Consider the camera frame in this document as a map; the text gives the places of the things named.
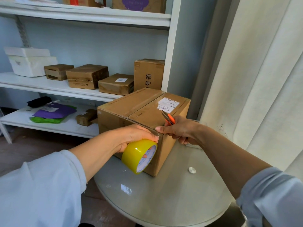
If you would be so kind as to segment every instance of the hand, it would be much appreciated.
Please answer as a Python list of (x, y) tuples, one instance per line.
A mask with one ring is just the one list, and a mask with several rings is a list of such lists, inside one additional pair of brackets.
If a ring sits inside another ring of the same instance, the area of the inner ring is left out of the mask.
[(175, 125), (170, 126), (168, 122), (165, 122), (165, 126), (157, 126), (156, 131), (168, 134), (173, 139), (178, 139), (181, 144), (190, 143), (192, 145), (198, 145), (193, 133), (197, 131), (200, 124), (182, 116), (174, 116), (174, 119), (176, 121)]
[(159, 140), (158, 136), (155, 136), (148, 129), (138, 124), (121, 127), (115, 130), (111, 130), (109, 132), (111, 132), (113, 136), (119, 137), (118, 145), (113, 150), (116, 153), (123, 152), (127, 147), (127, 144), (134, 141), (149, 139), (151, 141), (158, 143)]

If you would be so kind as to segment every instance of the green plastic bag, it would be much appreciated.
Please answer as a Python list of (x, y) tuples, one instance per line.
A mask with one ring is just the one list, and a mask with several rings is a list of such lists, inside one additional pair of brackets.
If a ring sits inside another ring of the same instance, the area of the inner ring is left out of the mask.
[(36, 123), (61, 123), (66, 117), (60, 118), (60, 119), (47, 119), (47, 118), (34, 116), (34, 117), (30, 117), (29, 119)]

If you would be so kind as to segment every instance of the rolled-up sleeve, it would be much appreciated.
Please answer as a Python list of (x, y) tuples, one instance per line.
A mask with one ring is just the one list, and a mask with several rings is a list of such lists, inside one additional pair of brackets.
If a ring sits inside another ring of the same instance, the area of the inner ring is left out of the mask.
[(262, 227), (263, 217), (273, 227), (301, 227), (303, 183), (275, 167), (264, 169), (244, 185), (236, 200), (248, 225)]
[(78, 226), (86, 177), (67, 150), (23, 163), (0, 178), (0, 226)]

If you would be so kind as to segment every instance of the glass tabletop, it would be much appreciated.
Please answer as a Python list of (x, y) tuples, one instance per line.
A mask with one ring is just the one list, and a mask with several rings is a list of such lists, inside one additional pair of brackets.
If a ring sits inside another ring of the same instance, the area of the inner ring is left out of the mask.
[[(189, 167), (196, 173), (190, 173)], [(118, 211), (146, 227), (205, 226), (219, 218), (232, 201), (206, 154), (178, 142), (156, 177), (135, 175), (113, 156), (94, 179)]]

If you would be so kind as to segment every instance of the person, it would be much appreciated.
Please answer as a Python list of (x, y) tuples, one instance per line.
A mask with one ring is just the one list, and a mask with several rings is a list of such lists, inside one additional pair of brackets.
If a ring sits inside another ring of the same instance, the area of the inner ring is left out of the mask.
[[(156, 127), (181, 144), (199, 145), (255, 227), (299, 227), (303, 184), (241, 149), (215, 130), (181, 116)], [(24, 163), (0, 178), (1, 226), (76, 227), (86, 183), (116, 152), (141, 139), (157, 142), (149, 130), (131, 125), (102, 133), (70, 150)]]

